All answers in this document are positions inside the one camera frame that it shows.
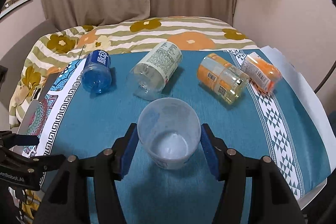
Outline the teal patterned tablecloth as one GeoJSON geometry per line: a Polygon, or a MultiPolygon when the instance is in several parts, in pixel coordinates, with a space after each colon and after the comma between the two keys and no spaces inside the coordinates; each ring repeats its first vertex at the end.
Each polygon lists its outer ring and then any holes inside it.
{"type": "MultiPolygon", "coordinates": [[[[166,115],[150,113],[140,127],[144,142],[157,155],[192,156],[181,169],[168,170],[139,143],[129,173],[116,184],[127,223],[211,223],[223,183],[210,173],[194,133],[202,123],[244,156],[271,157],[295,198],[309,193],[335,169],[333,130],[302,75],[289,69],[269,96],[249,84],[229,105],[197,79],[205,55],[185,51],[162,93],[187,106],[170,107],[166,115]]],[[[86,158],[112,147],[147,106],[127,82],[129,71],[142,58],[143,53],[113,55],[112,87],[98,96],[80,83],[84,61],[70,63],[46,95],[48,116],[40,143],[26,153],[86,158]]]]}

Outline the clear green-label cup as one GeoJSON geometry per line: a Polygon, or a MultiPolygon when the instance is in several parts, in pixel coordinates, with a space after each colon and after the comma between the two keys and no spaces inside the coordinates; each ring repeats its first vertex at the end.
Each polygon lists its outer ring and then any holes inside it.
{"type": "Polygon", "coordinates": [[[182,52],[172,42],[161,42],[130,71],[127,84],[136,97],[153,101],[161,93],[182,61],[182,52]]]}

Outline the white translucent cup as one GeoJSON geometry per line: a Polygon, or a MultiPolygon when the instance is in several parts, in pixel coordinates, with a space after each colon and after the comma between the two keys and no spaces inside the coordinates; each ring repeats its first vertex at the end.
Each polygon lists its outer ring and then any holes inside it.
{"type": "Polygon", "coordinates": [[[137,133],[144,150],[162,169],[180,169],[197,150],[201,124],[195,110],[177,98],[160,98],[141,112],[137,133]]]}

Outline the orange white wrapped cup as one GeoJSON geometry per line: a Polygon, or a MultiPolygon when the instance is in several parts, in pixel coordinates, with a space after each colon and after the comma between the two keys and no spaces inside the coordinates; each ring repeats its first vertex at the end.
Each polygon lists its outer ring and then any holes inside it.
{"type": "Polygon", "coordinates": [[[266,94],[271,94],[276,84],[282,79],[281,72],[256,52],[246,55],[241,70],[266,94]]]}

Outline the orange-label clear cup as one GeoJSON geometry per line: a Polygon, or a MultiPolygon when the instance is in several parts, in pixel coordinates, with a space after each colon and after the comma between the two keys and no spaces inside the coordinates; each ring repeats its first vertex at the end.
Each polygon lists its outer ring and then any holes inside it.
{"type": "Polygon", "coordinates": [[[198,80],[232,105],[250,82],[250,77],[216,53],[208,54],[198,66],[198,80]]]}

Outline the blue plastic cup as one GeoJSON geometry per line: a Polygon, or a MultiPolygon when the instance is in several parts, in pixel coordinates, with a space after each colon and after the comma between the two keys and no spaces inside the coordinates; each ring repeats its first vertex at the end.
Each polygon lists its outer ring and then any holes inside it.
{"type": "Polygon", "coordinates": [[[112,83],[110,55],[103,50],[94,50],[87,57],[81,74],[83,88],[92,94],[103,93],[112,83]]]}

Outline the grey laptop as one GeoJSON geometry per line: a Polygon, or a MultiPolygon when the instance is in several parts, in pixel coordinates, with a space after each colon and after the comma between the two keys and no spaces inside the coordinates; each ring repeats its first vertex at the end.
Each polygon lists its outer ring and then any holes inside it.
{"type": "Polygon", "coordinates": [[[49,77],[46,79],[45,84],[42,88],[39,88],[33,95],[33,100],[38,100],[41,102],[45,95],[49,92],[50,88],[56,81],[57,77],[59,76],[59,73],[52,73],[49,75],[49,77]]]}

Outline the grey headboard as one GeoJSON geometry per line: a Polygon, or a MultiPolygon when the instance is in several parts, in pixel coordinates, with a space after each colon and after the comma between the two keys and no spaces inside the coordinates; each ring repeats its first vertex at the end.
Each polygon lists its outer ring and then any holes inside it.
{"type": "Polygon", "coordinates": [[[25,59],[34,44],[44,35],[58,32],[51,20],[45,20],[21,38],[1,59],[1,103],[8,109],[21,77],[25,59]]]}

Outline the floral striped bed quilt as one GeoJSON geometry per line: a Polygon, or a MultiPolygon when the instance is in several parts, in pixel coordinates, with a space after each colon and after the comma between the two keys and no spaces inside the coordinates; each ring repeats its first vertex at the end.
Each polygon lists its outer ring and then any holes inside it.
{"type": "Polygon", "coordinates": [[[94,50],[109,54],[148,52],[160,42],[182,51],[256,49],[255,42],[230,24],[200,16],[168,16],[107,26],[78,26],[38,38],[20,65],[21,77],[9,103],[9,126],[18,127],[38,89],[52,73],[94,50]]]}

